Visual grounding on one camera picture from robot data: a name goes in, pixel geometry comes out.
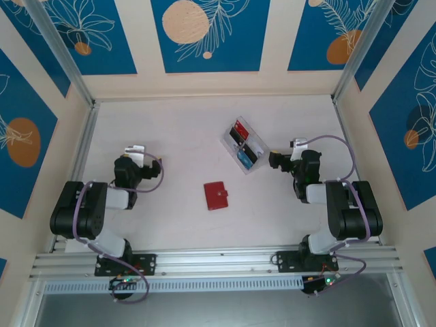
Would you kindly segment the black and white card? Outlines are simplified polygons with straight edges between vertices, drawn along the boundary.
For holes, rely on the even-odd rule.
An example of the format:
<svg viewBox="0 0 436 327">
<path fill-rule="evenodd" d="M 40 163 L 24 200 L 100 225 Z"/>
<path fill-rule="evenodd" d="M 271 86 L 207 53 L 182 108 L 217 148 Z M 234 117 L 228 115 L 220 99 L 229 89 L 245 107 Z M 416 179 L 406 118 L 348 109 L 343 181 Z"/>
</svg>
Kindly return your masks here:
<svg viewBox="0 0 436 327">
<path fill-rule="evenodd" d="M 263 148 L 257 142 L 246 142 L 243 146 L 243 151 L 253 164 L 264 155 Z"/>
</svg>

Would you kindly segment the clear acrylic card tray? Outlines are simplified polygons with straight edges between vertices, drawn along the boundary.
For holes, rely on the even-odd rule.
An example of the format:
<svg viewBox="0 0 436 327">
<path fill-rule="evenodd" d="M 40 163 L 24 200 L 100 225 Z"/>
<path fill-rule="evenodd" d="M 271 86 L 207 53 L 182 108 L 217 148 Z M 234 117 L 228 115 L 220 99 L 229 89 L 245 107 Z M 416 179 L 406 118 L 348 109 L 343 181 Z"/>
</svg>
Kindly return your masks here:
<svg viewBox="0 0 436 327">
<path fill-rule="evenodd" d="M 230 132 L 231 128 L 234 127 L 236 120 L 239 120 L 249 132 L 249 137 L 246 140 L 244 140 L 244 143 L 240 146 L 237 145 L 237 143 L 235 143 L 235 141 L 229 135 L 229 132 Z M 246 120 L 244 120 L 244 118 L 242 116 L 239 116 L 236 120 L 233 122 L 233 124 L 231 126 L 229 126 L 226 129 L 226 131 L 222 135 L 221 143 L 225 147 L 225 149 L 227 150 L 229 155 L 232 157 L 232 159 L 236 162 L 238 167 L 244 172 L 244 174 L 250 174 L 250 173 L 256 171 L 259 167 L 266 164 L 266 162 L 268 160 L 267 157 L 269 155 L 270 150 L 269 150 L 268 146 L 265 144 L 265 142 L 261 139 L 261 137 L 258 136 L 258 134 L 254 131 L 254 129 L 250 126 L 250 124 L 248 124 L 248 122 L 246 122 Z M 264 150 L 263 157 L 261 159 L 259 159 L 256 163 L 254 163 L 253 167 L 250 170 L 246 170 L 243 167 L 242 163 L 237 158 L 237 152 L 240 149 L 241 150 L 243 149 L 243 146 L 246 142 L 257 142 Z"/>
</svg>

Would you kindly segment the red leather card holder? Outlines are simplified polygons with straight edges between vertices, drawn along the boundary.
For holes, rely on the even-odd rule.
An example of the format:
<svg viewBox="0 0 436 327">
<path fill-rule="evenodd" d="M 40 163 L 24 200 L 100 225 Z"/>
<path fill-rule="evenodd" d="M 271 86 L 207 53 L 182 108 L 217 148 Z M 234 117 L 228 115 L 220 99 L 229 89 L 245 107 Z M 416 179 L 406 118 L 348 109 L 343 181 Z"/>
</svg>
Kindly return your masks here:
<svg viewBox="0 0 436 327">
<path fill-rule="evenodd" d="M 204 184 L 204 192 L 209 211 L 228 207 L 228 191 L 223 181 Z"/>
</svg>

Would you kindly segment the blue credit card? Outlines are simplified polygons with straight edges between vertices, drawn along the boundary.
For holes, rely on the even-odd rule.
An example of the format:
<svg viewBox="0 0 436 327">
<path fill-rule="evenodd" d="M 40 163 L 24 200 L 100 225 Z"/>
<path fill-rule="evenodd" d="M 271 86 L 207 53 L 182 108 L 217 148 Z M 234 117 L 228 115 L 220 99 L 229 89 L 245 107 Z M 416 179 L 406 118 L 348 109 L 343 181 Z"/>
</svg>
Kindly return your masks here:
<svg viewBox="0 0 436 327">
<path fill-rule="evenodd" d="M 250 170 L 253 167 L 253 162 L 250 160 L 250 158 L 245 154 L 243 150 L 239 150 L 237 152 L 237 158 L 242 163 L 243 167 L 246 170 Z"/>
</svg>

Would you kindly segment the grey metal panel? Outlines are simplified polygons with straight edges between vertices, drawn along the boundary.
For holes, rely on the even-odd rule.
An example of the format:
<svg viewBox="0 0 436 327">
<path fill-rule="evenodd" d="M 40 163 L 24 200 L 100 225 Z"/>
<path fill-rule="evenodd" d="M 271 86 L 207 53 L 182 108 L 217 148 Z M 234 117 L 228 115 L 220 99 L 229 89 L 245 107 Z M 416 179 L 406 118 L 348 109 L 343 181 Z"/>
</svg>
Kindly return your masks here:
<svg viewBox="0 0 436 327">
<path fill-rule="evenodd" d="M 403 327 L 387 278 L 363 275 L 315 297 L 299 290 L 45 295 L 36 327 Z"/>
</svg>

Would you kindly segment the aluminium frame post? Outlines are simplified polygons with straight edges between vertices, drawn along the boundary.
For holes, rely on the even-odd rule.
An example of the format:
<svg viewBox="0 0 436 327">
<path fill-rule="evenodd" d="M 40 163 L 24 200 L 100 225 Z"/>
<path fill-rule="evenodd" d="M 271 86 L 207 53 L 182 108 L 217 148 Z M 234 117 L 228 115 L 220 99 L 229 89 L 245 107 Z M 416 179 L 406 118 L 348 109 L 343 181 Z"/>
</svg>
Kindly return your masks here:
<svg viewBox="0 0 436 327">
<path fill-rule="evenodd" d="M 363 90 L 417 2 L 418 0 L 373 0 L 374 10 L 362 31 L 356 52 L 345 65 L 333 91 L 334 104 L 339 102 L 351 81 L 356 83 L 359 91 Z"/>
<path fill-rule="evenodd" d="M 92 109 L 94 107 L 95 99 L 84 83 L 80 70 L 59 35 L 57 28 L 50 19 L 47 11 L 44 9 L 44 6 L 38 0 L 23 0 L 23 3 L 70 82 L 75 86 L 77 92 L 87 103 L 89 108 Z"/>
</svg>

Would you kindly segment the aluminium side rail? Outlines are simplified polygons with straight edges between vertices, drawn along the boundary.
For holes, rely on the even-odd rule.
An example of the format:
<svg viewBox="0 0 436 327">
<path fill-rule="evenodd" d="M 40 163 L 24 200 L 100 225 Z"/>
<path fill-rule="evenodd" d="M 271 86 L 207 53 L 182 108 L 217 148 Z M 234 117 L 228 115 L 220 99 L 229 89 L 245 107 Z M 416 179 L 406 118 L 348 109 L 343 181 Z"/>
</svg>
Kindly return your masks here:
<svg viewBox="0 0 436 327">
<path fill-rule="evenodd" d="M 348 180 L 358 173 L 356 155 L 350 143 L 348 130 L 343 122 L 341 111 L 333 104 L 343 142 L 348 148 L 352 160 L 351 172 L 339 181 L 328 183 L 328 216 L 331 232 L 338 240 L 350 239 L 352 243 L 366 242 L 373 236 L 379 236 L 383 230 L 383 220 L 375 196 L 368 181 Z"/>
<path fill-rule="evenodd" d="M 81 133 L 80 142 L 78 143 L 78 148 L 74 157 L 72 171 L 70 177 L 68 178 L 69 181 L 82 180 L 84 174 L 84 168 L 86 166 L 87 157 L 89 154 L 89 149 L 91 146 L 91 141 L 95 131 L 95 125 L 97 122 L 97 116 L 99 113 L 100 104 L 101 104 L 100 102 L 95 102 L 88 114 L 88 117 L 84 125 L 84 129 L 82 130 Z"/>
</svg>

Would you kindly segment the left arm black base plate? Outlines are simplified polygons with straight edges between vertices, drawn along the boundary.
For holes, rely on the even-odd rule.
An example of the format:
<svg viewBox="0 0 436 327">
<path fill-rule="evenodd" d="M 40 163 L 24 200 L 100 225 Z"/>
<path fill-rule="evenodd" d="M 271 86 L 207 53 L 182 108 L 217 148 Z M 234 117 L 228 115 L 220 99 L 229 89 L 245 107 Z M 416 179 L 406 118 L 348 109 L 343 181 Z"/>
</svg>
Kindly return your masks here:
<svg viewBox="0 0 436 327">
<path fill-rule="evenodd" d="M 132 254 L 129 258 L 123 258 L 123 260 L 133 266 L 136 270 L 140 271 L 145 276 L 153 276 L 156 269 L 155 254 Z M 94 275 L 96 277 L 115 277 L 124 275 L 137 276 L 131 268 L 128 268 L 122 264 L 114 262 L 107 258 L 97 257 L 95 265 Z"/>
</svg>

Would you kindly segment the red credit card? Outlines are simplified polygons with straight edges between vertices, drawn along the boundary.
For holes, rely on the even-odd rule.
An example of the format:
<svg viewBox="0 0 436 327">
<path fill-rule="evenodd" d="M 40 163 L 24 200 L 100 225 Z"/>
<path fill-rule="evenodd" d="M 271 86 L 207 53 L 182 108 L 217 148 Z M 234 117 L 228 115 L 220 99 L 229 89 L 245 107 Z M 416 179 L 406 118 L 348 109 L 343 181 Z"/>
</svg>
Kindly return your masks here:
<svg viewBox="0 0 436 327">
<path fill-rule="evenodd" d="M 238 134 L 244 139 L 246 140 L 249 137 L 249 132 L 248 130 L 245 128 L 245 126 L 239 121 L 236 120 L 235 124 L 234 124 L 234 129 L 238 132 Z"/>
</svg>

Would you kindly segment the aluminium mounting rail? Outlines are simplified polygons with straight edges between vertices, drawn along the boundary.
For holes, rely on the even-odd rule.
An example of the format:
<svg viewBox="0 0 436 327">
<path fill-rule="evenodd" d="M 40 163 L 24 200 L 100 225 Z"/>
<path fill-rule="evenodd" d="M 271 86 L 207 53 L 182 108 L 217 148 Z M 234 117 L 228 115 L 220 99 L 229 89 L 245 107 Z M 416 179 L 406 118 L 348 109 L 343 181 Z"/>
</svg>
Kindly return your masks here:
<svg viewBox="0 0 436 327">
<path fill-rule="evenodd" d="M 197 249 L 156 251 L 154 278 L 266 277 L 279 274 L 270 258 L 291 247 L 251 247 L 229 249 Z M 401 273 L 403 264 L 393 246 L 366 243 L 338 251 L 339 272 L 352 274 L 367 263 L 365 273 Z M 55 251 L 35 257 L 29 278 L 33 281 L 95 279 L 96 255 Z"/>
</svg>

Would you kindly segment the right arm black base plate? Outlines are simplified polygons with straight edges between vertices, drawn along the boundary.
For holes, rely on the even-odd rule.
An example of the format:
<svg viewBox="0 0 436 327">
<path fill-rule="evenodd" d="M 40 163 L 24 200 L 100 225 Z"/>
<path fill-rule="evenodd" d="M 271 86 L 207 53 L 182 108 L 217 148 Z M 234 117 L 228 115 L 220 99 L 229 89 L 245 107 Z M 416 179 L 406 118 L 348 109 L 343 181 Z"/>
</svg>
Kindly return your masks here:
<svg viewBox="0 0 436 327">
<path fill-rule="evenodd" d="M 280 273 L 321 273 L 322 271 L 338 271 L 338 262 L 331 255 L 301 254 L 298 251 L 278 251 L 277 266 Z"/>
</svg>

